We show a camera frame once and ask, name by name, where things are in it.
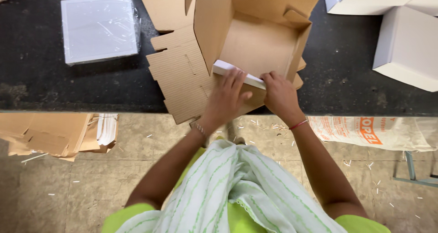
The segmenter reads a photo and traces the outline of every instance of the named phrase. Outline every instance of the plastic wrap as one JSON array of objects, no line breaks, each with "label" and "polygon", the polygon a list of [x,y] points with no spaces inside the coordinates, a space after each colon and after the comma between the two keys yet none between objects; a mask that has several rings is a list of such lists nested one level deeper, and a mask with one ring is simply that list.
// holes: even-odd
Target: plastic wrap
[{"label": "plastic wrap", "polygon": [[138,54],[140,23],[132,0],[61,0],[68,65]]}]

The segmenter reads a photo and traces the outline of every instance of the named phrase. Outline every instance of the woman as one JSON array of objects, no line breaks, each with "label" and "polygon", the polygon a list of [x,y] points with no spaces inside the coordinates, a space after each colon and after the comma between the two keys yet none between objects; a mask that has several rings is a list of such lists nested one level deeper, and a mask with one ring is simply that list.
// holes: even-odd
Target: woman
[{"label": "woman", "polygon": [[292,83],[276,72],[261,76],[265,104],[291,129],[322,208],[295,177],[255,146],[217,140],[208,150],[201,148],[252,96],[239,95],[245,77],[238,69],[224,75],[196,128],[148,171],[125,208],[105,220],[102,232],[390,232],[368,219],[307,123]]}]

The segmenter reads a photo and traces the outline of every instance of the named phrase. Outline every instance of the silver bracelet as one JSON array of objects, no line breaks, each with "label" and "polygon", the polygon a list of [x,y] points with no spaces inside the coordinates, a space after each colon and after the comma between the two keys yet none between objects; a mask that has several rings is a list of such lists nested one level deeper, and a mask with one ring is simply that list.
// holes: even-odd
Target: silver bracelet
[{"label": "silver bracelet", "polygon": [[198,129],[201,132],[201,134],[203,136],[205,136],[207,138],[207,135],[205,134],[204,129],[198,123],[194,123],[194,126],[196,127],[196,129]]}]

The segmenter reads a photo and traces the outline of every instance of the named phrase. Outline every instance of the woman's right hand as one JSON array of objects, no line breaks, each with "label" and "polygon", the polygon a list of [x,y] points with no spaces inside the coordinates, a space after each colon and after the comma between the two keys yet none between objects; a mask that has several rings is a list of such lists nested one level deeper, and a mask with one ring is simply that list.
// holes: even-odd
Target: woman's right hand
[{"label": "woman's right hand", "polygon": [[260,76],[266,84],[265,105],[281,118],[289,128],[306,120],[298,105],[297,90],[293,84],[275,71]]}]

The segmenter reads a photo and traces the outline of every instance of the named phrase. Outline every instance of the red thread bracelet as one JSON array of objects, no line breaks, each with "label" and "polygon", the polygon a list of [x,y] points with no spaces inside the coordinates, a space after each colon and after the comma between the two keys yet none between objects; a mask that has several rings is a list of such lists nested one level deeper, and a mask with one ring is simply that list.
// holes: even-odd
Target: red thread bracelet
[{"label": "red thread bracelet", "polygon": [[290,130],[295,129],[296,127],[300,126],[301,124],[303,124],[303,123],[305,123],[305,122],[308,122],[308,120],[306,119],[306,120],[304,120],[303,122],[301,122],[301,123],[295,125],[295,126],[292,127],[292,128],[289,128],[289,129],[290,129]]}]

